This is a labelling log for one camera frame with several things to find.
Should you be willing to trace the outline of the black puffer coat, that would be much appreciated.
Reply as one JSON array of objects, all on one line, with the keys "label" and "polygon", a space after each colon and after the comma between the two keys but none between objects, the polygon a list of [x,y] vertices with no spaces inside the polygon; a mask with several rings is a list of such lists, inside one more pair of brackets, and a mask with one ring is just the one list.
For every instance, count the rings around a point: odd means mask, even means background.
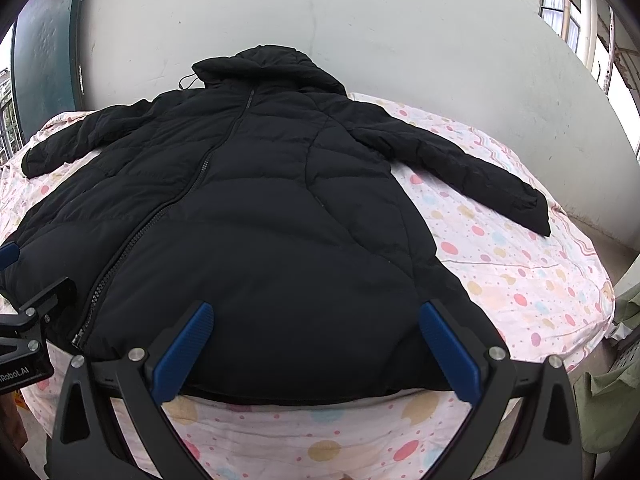
[{"label": "black puffer coat", "polygon": [[392,166],[545,236],[541,192],[352,100],[294,49],[193,69],[201,88],[97,110],[24,155],[28,178],[79,164],[10,235],[21,255],[1,274],[14,306],[58,278],[75,283],[50,341],[119,359],[204,301],[214,330],[184,392],[281,406],[446,389],[419,330],[427,301],[500,344]]}]

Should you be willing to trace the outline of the green fabric pile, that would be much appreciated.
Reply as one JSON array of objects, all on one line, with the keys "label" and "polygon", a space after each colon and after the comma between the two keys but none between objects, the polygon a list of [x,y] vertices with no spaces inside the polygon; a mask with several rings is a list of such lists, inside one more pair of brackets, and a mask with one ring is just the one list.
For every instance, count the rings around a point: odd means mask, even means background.
[{"label": "green fabric pile", "polygon": [[[605,333],[620,344],[639,328],[639,284],[616,299],[613,322]],[[606,373],[585,372],[574,383],[582,449],[602,454],[618,448],[639,415],[639,343],[623,351]]]}]

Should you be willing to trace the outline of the dark green door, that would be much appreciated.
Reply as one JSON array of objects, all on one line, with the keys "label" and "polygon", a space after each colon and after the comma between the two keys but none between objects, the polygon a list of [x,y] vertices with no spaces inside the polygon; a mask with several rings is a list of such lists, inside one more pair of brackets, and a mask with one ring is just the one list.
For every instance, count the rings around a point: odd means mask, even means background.
[{"label": "dark green door", "polygon": [[25,141],[49,119],[84,108],[79,58],[82,0],[28,0],[11,50],[12,96]]}]

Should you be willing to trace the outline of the window with metal bars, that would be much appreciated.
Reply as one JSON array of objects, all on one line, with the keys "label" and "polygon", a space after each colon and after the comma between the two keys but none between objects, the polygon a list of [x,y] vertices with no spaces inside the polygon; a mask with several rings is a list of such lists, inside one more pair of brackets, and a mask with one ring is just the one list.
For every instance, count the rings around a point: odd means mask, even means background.
[{"label": "window with metal bars", "polygon": [[605,0],[539,0],[539,16],[590,71],[639,153],[639,49]]}]

